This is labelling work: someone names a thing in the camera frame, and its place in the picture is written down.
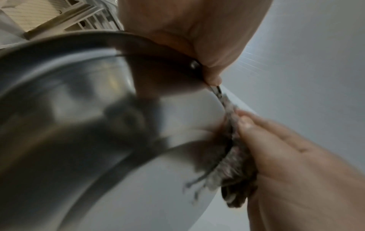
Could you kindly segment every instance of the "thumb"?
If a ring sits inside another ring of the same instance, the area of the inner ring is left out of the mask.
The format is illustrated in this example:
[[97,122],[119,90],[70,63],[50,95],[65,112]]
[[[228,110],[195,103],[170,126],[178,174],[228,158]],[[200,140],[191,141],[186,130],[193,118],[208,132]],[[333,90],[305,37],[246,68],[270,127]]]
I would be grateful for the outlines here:
[[297,158],[297,151],[276,135],[256,125],[247,116],[240,118],[238,133],[250,150],[259,173],[273,175],[282,172],[288,161]]

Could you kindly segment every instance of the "metal bowl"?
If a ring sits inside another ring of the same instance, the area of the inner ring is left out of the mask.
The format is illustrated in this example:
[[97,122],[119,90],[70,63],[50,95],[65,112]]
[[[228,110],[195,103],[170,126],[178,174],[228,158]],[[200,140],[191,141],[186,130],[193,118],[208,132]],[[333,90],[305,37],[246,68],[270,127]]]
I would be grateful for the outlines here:
[[0,54],[0,230],[187,230],[224,119],[194,59],[121,32]]

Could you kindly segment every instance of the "stainless steel bowl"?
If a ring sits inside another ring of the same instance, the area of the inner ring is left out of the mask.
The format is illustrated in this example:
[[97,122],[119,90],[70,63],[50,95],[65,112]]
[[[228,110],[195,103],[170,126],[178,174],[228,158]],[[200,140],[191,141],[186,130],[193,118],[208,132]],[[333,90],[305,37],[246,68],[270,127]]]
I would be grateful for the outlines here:
[[0,230],[187,230],[224,109],[194,59],[118,32],[0,54]]

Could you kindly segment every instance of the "hand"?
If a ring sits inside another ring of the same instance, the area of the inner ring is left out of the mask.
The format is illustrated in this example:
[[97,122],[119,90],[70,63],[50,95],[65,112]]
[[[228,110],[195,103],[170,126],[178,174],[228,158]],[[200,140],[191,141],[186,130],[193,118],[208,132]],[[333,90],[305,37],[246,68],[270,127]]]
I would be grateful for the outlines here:
[[199,60],[210,85],[242,53],[272,0],[119,0],[126,31]]
[[259,174],[248,200],[251,231],[365,230],[365,178],[278,123],[238,111]]

